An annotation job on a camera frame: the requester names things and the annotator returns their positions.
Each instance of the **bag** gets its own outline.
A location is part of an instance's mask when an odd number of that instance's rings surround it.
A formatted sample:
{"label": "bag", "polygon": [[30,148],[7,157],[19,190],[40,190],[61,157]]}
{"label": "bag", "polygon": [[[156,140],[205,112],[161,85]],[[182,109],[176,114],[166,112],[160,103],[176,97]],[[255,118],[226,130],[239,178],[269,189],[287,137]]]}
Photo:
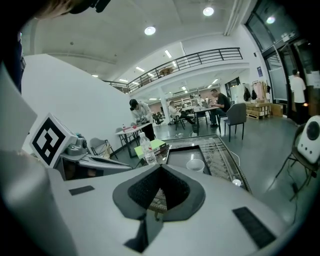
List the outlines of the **bag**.
{"label": "bag", "polygon": [[105,140],[105,144],[103,146],[103,149],[104,149],[104,147],[105,147],[105,150],[104,150],[104,153],[103,153],[102,157],[104,159],[110,159],[111,146],[110,146],[110,143],[109,143],[109,141],[107,139]]}
{"label": "bag", "polygon": [[251,97],[250,91],[249,91],[248,88],[246,87],[246,88],[244,89],[243,99],[247,102],[250,97]]}
{"label": "bag", "polygon": [[255,92],[255,89],[252,89],[251,99],[255,100],[257,98],[257,94]]}

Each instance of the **white ceiling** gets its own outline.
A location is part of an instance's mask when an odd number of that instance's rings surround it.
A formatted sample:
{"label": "white ceiling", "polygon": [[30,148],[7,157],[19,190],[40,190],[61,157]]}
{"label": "white ceiling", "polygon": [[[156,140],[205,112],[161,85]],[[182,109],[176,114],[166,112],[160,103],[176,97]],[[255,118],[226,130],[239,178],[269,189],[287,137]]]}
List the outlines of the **white ceiling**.
{"label": "white ceiling", "polygon": [[[238,77],[240,73],[242,73],[245,68],[238,68],[238,69],[227,69],[227,70],[220,70],[211,73],[199,74],[195,76],[191,76],[187,79],[182,79],[180,81],[176,81],[173,83],[168,83],[162,87],[167,99],[172,98],[172,94],[182,92],[182,86],[185,86],[187,91],[191,89],[201,88],[201,90],[205,90],[208,88],[209,85],[213,83],[215,79],[218,79],[217,82],[214,83],[210,88],[213,89],[217,85],[224,86],[225,83],[233,80],[234,78]],[[154,89],[152,91],[147,92],[145,95],[140,96],[137,98],[139,101],[146,102],[148,104],[159,102],[159,91],[158,89]]]}
{"label": "white ceiling", "polygon": [[[116,80],[159,49],[222,34],[233,4],[234,0],[111,0],[99,14],[90,8],[77,15],[32,20],[22,31],[23,51],[50,54],[101,79]],[[203,15],[208,6],[214,8],[210,17]],[[154,35],[144,34],[148,26],[156,27]]]}

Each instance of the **glass table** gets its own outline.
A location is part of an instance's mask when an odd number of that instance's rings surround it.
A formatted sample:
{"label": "glass table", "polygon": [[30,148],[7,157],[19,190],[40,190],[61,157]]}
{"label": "glass table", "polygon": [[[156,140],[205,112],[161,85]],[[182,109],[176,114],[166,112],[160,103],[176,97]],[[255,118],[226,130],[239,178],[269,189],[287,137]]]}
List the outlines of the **glass table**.
{"label": "glass table", "polygon": [[[212,176],[219,177],[230,182],[233,180],[240,180],[240,187],[251,193],[247,179],[240,166],[218,135],[212,134],[190,138],[170,139],[164,140],[164,142],[167,144],[166,149],[156,155],[156,161],[158,164],[166,163],[169,149],[193,147],[198,145]],[[155,211],[156,219],[158,213],[165,213],[167,211],[166,197],[161,189],[153,199],[149,209]]]}

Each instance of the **metal railing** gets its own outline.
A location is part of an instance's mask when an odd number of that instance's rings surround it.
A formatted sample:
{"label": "metal railing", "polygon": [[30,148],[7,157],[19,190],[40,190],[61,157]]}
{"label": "metal railing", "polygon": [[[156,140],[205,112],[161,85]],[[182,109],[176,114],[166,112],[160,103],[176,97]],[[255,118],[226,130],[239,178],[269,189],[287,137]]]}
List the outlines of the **metal railing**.
{"label": "metal railing", "polygon": [[106,80],[102,80],[104,82],[106,82],[107,84],[113,86],[114,88],[118,89],[119,91],[123,92],[124,94],[128,94],[129,93],[129,87],[126,83],[123,82],[114,82],[114,81],[106,81]]}
{"label": "metal railing", "polygon": [[138,78],[132,80],[127,84],[127,92],[133,91],[155,81],[181,70],[192,68],[198,65],[209,64],[213,62],[222,62],[230,60],[243,60],[240,53],[240,48],[219,48],[212,50],[205,50],[196,53],[192,53],[180,58],[172,59],[165,64],[157,66]]}

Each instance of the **floor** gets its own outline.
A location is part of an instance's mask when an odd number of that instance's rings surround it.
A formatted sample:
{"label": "floor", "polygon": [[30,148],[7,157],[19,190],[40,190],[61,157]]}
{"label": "floor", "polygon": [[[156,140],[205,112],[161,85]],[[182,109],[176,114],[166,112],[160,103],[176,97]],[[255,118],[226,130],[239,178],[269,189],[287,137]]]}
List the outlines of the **floor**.
{"label": "floor", "polygon": [[[292,197],[292,183],[297,186],[303,183],[306,174],[302,165],[298,162],[290,168],[289,176],[287,168],[283,169],[278,178],[274,178],[284,163],[286,157],[291,152],[296,126],[294,122],[287,118],[271,117],[262,120],[248,118],[244,127],[244,138],[241,140],[242,125],[231,128],[231,141],[229,142],[228,129],[224,134],[224,122],[221,120],[221,138],[228,148],[239,156],[240,167],[250,185],[254,197],[264,202],[281,216],[289,225],[294,220],[305,218],[318,192],[320,185],[319,175],[311,178],[310,184],[299,194],[297,199]],[[157,139],[169,140],[174,138],[188,138],[196,136],[192,132],[190,124],[186,123],[185,130],[179,127],[176,131],[175,125],[154,125],[154,133]],[[206,120],[200,120],[199,135],[218,134],[217,128],[206,125]],[[117,153],[120,162],[130,164],[135,167],[139,162],[138,158],[129,158],[127,149]]]}

